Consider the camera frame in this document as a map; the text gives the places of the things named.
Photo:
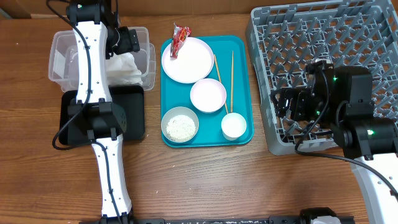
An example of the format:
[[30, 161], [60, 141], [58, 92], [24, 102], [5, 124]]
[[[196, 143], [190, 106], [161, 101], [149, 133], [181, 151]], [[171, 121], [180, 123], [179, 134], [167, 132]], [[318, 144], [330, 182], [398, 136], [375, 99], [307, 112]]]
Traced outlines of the white napkin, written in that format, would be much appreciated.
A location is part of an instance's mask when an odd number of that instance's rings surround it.
[[109, 86], [142, 85], [142, 72], [131, 53], [114, 55], [106, 60], [106, 75]]

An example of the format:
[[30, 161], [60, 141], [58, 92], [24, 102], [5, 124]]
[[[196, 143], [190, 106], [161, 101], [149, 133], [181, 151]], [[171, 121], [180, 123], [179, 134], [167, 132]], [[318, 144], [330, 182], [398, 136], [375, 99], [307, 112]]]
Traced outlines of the red snack wrapper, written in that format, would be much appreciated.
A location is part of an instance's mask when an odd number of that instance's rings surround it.
[[177, 58], [178, 52], [184, 45], [187, 37], [192, 33], [191, 28], [187, 26], [178, 26], [174, 24], [174, 34], [170, 46], [170, 57]]

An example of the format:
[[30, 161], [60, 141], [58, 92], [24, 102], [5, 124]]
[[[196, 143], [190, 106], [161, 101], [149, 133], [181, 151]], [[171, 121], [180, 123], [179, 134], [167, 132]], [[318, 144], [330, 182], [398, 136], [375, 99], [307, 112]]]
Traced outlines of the white cup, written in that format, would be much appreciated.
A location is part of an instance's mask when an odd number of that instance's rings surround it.
[[234, 141], [241, 137], [245, 133], [246, 128], [246, 120], [239, 113], [228, 113], [221, 120], [223, 136], [229, 141]]

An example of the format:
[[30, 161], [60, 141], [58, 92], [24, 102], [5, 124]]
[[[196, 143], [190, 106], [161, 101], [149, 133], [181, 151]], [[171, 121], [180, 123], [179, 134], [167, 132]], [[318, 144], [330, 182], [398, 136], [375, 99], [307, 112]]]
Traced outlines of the grey bowl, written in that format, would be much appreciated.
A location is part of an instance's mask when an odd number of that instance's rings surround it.
[[174, 107], [174, 108], [168, 110], [168, 112], [166, 112], [166, 114], [164, 114], [164, 116], [162, 117], [162, 122], [161, 122], [162, 134], [171, 142], [174, 142], [174, 141], [172, 141], [170, 139], [169, 135], [167, 134], [166, 125], [171, 118], [173, 118], [174, 116], [177, 116], [177, 115], [189, 116], [194, 121], [194, 123], [196, 125], [196, 133], [198, 132], [198, 128], [199, 128], [198, 117], [191, 109], [189, 109], [187, 107], [183, 107], [183, 106]]

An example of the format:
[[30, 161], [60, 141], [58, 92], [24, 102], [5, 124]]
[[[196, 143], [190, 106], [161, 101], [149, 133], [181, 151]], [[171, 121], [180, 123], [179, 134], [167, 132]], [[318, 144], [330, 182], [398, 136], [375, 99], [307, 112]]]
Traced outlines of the white shallow bowl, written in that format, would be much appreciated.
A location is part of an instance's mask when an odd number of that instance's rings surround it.
[[226, 96], [224, 85], [212, 78], [197, 81], [190, 90], [192, 105], [203, 113], [213, 113], [224, 107]]

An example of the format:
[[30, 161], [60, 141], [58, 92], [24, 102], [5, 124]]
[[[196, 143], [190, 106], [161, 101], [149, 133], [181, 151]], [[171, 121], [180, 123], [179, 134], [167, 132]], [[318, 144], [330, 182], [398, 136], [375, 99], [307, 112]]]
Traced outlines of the white rice pile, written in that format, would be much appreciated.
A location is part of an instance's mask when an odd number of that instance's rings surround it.
[[177, 115], [167, 123], [166, 132], [172, 141], [186, 142], [194, 137], [196, 125], [189, 116]]

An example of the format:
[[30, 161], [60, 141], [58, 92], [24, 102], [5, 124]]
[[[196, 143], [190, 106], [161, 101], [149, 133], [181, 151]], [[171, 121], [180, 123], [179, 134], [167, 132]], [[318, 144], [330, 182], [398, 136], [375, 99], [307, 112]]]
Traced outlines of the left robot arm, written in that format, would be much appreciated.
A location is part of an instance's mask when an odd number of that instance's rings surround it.
[[100, 223], [132, 223], [122, 159], [127, 113], [113, 102], [106, 61], [114, 55], [139, 51], [136, 32], [119, 25], [111, 1], [70, 1], [66, 20], [78, 47], [79, 87], [68, 107], [68, 125], [87, 137], [98, 163], [102, 190]]

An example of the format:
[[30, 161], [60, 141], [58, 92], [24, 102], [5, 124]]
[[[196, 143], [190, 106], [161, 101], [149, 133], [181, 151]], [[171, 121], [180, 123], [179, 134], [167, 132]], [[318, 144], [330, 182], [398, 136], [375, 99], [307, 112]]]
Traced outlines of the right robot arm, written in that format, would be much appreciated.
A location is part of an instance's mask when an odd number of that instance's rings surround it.
[[[397, 126], [373, 115], [373, 76], [360, 66], [335, 67], [329, 60], [306, 65], [312, 84], [271, 92], [278, 117], [307, 121], [295, 153], [351, 164], [370, 223], [397, 223]], [[319, 125], [333, 135], [342, 156], [303, 152], [299, 147]]]

